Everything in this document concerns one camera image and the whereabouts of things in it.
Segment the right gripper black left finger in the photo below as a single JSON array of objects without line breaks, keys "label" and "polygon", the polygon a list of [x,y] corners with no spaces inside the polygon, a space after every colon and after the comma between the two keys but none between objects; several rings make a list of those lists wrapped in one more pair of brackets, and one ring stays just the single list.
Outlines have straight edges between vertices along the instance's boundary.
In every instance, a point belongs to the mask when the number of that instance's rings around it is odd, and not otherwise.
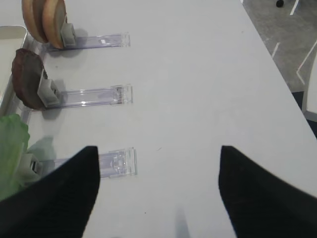
[{"label": "right gripper black left finger", "polygon": [[2,238],[80,238],[100,187],[99,152],[87,146],[0,203]]}]

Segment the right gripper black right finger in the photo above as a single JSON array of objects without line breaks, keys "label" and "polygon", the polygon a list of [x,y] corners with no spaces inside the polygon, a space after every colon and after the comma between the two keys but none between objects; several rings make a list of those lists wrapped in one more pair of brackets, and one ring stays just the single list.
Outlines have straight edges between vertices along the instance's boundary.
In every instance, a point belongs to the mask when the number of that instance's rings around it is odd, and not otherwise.
[{"label": "right gripper black right finger", "polygon": [[233,146],[222,146],[218,189],[238,238],[315,238],[317,199]]}]

